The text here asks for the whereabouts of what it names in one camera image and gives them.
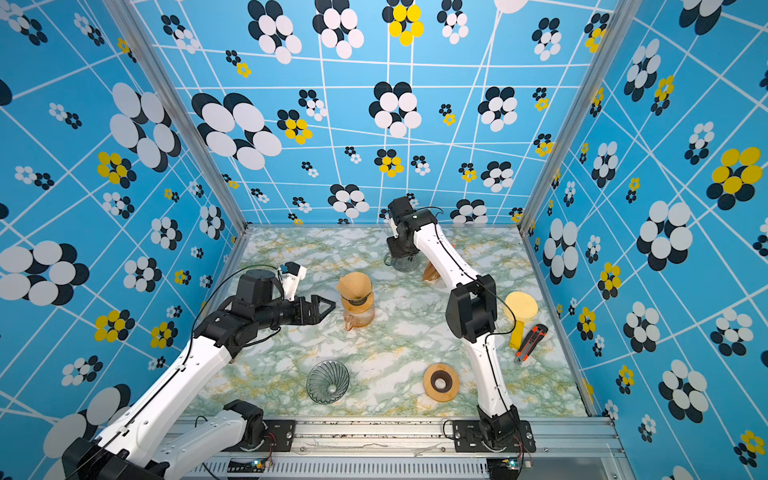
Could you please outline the amber glass carafe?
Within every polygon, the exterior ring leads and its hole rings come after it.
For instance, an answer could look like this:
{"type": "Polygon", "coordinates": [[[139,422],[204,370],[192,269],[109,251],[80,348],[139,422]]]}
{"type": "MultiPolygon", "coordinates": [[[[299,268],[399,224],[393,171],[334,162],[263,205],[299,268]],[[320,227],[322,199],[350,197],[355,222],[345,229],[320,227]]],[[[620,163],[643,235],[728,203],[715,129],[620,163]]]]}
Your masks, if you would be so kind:
{"type": "Polygon", "coordinates": [[[343,312],[343,319],[345,323],[345,329],[351,331],[355,328],[362,328],[369,325],[375,318],[376,309],[371,306],[365,311],[353,312],[345,309],[343,312]]]}

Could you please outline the brown paper coffee filter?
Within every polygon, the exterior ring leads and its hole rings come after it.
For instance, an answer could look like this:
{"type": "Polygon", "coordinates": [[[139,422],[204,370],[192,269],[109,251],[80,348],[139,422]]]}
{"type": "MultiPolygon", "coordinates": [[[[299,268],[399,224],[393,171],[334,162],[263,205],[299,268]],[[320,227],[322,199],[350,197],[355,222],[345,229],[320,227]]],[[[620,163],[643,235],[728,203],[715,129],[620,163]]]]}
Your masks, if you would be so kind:
{"type": "Polygon", "coordinates": [[[372,291],[373,286],[370,278],[362,272],[351,272],[339,279],[337,284],[337,290],[341,291],[357,291],[360,293],[372,291]]]}

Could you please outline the grey glass dripper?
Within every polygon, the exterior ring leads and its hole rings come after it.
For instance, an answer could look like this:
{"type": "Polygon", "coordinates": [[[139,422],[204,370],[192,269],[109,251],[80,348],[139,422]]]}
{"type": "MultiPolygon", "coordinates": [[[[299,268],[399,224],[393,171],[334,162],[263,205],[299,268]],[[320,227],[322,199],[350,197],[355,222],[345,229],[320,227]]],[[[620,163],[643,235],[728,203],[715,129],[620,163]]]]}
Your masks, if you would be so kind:
{"type": "Polygon", "coordinates": [[[327,360],[315,365],[307,376],[306,390],[317,404],[332,404],[347,392],[350,374],[346,366],[337,360],[327,360]]]}

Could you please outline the grey glass carafe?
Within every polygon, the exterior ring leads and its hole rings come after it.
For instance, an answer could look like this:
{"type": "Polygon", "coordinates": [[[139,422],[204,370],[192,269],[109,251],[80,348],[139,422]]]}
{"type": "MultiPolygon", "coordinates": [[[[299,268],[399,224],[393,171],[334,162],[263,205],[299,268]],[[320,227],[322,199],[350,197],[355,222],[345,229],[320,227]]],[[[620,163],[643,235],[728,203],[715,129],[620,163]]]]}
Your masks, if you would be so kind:
{"type": "Polygon", "coordinates": [[[421,258],[418,255],[395,258],[387,255],[384,264],[392,267],[399,272],[412,272],[421,265],[421,258]]]}

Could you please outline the green glass dripper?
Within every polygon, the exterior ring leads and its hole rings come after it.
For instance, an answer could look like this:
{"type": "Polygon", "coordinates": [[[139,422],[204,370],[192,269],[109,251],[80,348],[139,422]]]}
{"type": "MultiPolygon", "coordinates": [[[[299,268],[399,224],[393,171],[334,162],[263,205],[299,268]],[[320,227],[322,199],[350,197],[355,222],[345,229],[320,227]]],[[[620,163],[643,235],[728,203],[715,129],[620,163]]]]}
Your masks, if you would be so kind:
{"type": "Polygon", "coordinates": [[[340,294],[342,302],[345,305],[351,305],[353,307],[362,307],[363,305],[374,301],[374,293],[372,291],[363,293],[357,291],[341,291],[340,294]]]}

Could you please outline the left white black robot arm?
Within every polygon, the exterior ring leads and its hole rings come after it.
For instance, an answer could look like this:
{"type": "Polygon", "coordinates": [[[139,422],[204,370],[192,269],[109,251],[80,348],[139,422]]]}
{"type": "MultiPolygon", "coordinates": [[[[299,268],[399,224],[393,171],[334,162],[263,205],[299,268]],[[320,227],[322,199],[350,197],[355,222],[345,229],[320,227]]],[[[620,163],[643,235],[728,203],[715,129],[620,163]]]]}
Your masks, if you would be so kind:
{"type": "Polygon", "coordinates": [[[242,269],[235,294],[193,328],[168,370],[95,439],[74,440],[62,455],[67,479],[180,479],[232,447],[274,451],[279,437],[263,410],[231,401],[207,423],[170,444],[163,441],[201,389],[244,349],[284,326],[314,326],[336,307],[317,294],[297,295],[306,270],[289,262],[277,271],[242,269]]]}

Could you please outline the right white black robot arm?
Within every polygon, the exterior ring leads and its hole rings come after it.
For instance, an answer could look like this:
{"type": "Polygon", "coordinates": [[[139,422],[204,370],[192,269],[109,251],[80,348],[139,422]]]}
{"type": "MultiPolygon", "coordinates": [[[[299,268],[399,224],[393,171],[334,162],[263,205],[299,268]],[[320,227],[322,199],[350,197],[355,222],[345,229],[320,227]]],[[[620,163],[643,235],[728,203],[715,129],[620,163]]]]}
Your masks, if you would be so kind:
{"type": "Polygon", "coordinates": [[[393,232],[387,239],[390,256],[425,255],[449,288],[446,323],[470,359],[480,432],[488,447],[500,450],[519,436],[520,417],[504,382],[493,339],[498,318],[495,280],[463,259],[431,211],[414,209],[405,196],[391,201],[387,210],[393,232]]]}

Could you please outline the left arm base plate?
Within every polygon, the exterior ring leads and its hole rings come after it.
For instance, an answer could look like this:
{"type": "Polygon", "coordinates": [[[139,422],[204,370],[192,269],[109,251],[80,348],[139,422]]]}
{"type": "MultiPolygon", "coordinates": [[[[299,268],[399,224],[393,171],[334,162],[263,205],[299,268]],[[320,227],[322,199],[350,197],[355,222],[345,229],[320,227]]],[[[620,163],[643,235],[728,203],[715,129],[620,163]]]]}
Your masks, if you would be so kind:
{"type": "Polygon", "coordinates": [[[259,453],[290,452],[295,436],[294,420],[260,420],[250,422],[243,440],[235,451],[259,453]]]}

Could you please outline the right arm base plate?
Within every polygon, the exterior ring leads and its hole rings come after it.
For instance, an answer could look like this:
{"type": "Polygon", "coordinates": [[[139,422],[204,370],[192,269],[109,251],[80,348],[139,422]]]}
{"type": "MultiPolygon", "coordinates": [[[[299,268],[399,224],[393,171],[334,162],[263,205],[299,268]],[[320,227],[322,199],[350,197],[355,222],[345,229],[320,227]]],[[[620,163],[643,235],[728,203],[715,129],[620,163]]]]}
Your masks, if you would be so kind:
{"type": "Polygon", "coordinates": [[[478,420],[454,420],[451,422],[451,428],[451,437],[456,453],[504,453],[517,456],[532,454],[537,450],[528,421],[521,420],[518,428],[507,435],[497,446],[491,446],[484,438],[478,420]]]}

